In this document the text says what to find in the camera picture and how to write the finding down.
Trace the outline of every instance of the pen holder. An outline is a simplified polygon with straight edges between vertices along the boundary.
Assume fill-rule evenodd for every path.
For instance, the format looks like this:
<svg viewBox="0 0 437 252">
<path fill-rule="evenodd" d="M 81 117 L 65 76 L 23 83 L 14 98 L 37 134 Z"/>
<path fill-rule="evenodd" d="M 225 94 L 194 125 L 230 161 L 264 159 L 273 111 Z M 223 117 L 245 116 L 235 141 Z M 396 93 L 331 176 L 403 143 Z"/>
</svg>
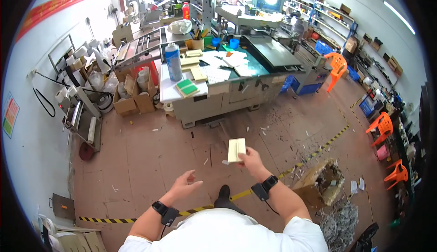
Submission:
<svg viewBox="0 0 437 252">
<path fill-rule="evenodd" d="M 200 39 L 198 41 L 192 40 L 193 50 L 205 50 L 205 39 Z"/>
</svg>

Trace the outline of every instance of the red bucket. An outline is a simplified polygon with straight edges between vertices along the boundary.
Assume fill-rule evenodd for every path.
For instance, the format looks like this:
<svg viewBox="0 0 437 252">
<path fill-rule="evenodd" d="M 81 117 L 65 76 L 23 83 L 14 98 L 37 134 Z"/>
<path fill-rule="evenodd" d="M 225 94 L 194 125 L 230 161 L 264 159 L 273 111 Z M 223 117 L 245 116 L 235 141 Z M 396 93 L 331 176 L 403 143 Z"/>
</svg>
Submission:
<svg viewBox="0 0 437 252">
<path fill-rule="evenodd" d="M 390 156 L 390 151 L 389 151 L 389 148 L 387 147 L 387 145 L 384 144 L 382 147 L 380 147 L 378 149 L 378 151 L 376 152 L 376 155 L 378 156 L 378 160 L 379 161 L 382 161 L 385 158 L 389 157 Z"/>
</svg>

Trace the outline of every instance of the book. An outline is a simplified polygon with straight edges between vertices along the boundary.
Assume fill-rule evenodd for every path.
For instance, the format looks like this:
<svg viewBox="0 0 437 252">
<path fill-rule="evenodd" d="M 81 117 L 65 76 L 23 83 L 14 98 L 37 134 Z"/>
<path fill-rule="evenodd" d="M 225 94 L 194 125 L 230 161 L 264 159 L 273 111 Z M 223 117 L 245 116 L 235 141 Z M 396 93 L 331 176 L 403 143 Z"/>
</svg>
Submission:
<svg viewBox="0 0 437 252">
<path fill-rule="evenodd" d="M 178 89 L 183 98 L 190 97 L 200 91 L 200 89 L 197 88 L 196 85 L 194 85 L 194 83 L 189 79 L 177 83 L 175 87 Z"/>
<path fill-rule="evenodd" d="M 242 162 L 238 157 L 238 153 L 246 153 L 246 139 L 245 138 L 236 138 L 229 140 L 228 147 L 228 163 L 238 163 Z"/>
</svg>

